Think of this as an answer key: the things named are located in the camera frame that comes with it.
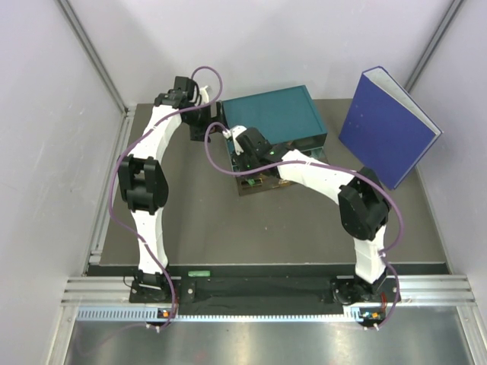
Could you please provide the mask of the black gold eyeshadow palette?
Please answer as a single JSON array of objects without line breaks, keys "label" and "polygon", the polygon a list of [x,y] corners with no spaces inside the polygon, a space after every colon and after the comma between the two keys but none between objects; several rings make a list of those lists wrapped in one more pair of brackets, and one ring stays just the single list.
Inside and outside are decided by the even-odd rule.
[{"label": "black gold eyeshadow palette", "polygon": [[243,179],[240,182],[240,185],[243,189],[252,189],[257,188],[263,184],[262,178],[250,178],[250,179]]}]

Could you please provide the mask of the teal drawer organizer box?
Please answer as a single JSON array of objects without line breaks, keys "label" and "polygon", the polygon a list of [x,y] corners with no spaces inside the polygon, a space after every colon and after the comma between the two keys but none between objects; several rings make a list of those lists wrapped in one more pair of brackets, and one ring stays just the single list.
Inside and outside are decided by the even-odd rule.
[{"label": "teal drawer organizer box", "polygon": [[324,157],[328,131],[304,85],[225,100],[222,107],[228,128],[254,127],[271,144]]}]

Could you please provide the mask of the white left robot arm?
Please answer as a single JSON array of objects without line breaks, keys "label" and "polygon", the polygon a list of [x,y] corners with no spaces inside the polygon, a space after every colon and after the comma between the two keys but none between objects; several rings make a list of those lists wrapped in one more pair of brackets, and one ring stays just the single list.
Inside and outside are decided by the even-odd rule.
[{"label": "white left robot arm", "polygon": [[145,137],[121,160],[120,195],[135,222],[139,246],[138,269],[129,297],[132,303],[171,303],[175,299],[173,285],[164,274],[168,258],[162,216],[169,185],[161,161],[181,124],[190,127],[193,140],[204,136],[212,120],[208,102],[207,91],[192,78],[175,77],[173,87],[155,98],[151,118],[142,133]]}]

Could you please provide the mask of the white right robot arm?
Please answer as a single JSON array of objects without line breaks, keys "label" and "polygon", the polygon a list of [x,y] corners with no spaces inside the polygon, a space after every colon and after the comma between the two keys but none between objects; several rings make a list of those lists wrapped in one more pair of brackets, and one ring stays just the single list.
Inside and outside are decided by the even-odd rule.
[{"label": "white right robot arm", "polygon": [[242,125],[223,133],[232,143],[232,158],[240,172],[265,167],[264,174],[300,184],[331,199],[339,207],[341,224],[355,247],[355,278],[349,290],[338,284],[336,291],[371,301],[383,291],[387,269],[379,251],[384,237],[390,204],[369,183],[351,173],[332,170],[330,165],[300,152],[292,146],[270,144],[258,129]]}]

